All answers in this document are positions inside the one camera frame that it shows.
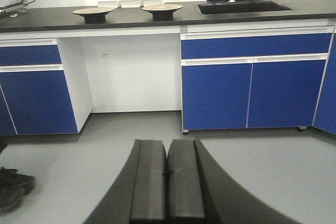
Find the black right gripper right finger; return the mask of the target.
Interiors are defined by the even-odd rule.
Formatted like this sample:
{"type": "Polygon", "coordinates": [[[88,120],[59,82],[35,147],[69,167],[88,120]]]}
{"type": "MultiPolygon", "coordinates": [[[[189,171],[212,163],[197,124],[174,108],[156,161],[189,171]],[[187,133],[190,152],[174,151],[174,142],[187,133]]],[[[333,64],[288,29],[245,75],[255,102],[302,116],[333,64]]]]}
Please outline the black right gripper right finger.
{"type": "Polygon", "coordinates": [[[173,140],[168,171],[170,223],[296,223],[230,177],[199,140],[173,140]]]}

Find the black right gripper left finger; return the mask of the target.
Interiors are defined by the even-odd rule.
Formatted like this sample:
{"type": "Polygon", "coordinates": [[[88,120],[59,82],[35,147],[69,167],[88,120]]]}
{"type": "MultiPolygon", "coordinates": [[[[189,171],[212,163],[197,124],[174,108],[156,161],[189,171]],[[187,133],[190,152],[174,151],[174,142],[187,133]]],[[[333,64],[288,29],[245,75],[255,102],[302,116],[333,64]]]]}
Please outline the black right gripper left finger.
{"type": "Polygon", "coordinates": [[[135,140],[124,167],[85,223],[165,223],[162,141],[135,140]]]}

